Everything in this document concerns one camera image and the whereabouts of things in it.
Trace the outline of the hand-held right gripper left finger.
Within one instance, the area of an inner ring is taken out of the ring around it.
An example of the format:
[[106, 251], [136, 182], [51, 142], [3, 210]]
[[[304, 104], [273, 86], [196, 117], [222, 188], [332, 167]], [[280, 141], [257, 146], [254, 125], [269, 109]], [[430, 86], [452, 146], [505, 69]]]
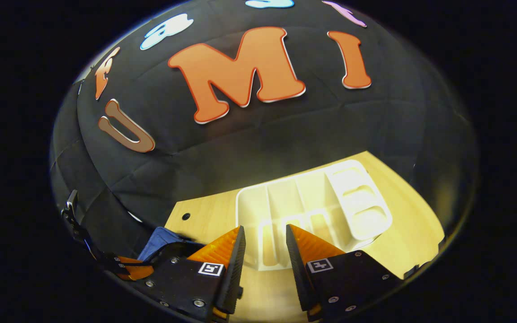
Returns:
[[227, 323], [243, 293], [245, 248], [242, 226], [209, 244], [186, 240], [164, 228], [141, 254], [154, 273], [140, 279], [140, 292], [182, 321]]

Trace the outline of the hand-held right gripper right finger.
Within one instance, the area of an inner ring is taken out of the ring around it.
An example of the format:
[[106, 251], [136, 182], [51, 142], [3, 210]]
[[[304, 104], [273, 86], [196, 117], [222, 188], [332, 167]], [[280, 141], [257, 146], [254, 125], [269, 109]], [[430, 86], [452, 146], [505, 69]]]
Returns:
[[310, 322], [350, 322], [403, 280], [365, 251], [343, 252], [293, 224], [286, 245], [300, 307]]

